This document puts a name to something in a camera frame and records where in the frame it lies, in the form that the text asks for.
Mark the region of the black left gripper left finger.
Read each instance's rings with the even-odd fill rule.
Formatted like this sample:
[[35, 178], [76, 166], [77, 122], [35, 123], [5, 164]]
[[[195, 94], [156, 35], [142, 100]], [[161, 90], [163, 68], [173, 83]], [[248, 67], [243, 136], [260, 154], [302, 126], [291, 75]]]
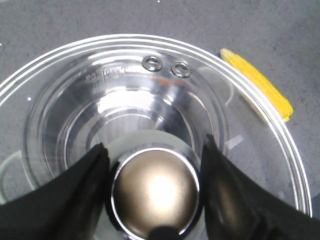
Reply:
[[106, 195], [110, 159], [103, 144], [40, 188], [0, 207], [2, 240], [91, 240]]

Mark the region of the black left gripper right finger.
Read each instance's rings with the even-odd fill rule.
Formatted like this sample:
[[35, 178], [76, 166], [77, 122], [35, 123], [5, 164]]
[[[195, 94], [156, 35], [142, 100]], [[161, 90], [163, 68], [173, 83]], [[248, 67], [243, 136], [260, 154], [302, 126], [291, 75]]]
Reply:
[[241, 172], [208, 134], [200, 166], [210, 240], [318, 240], [320, 222], [273, 196]]

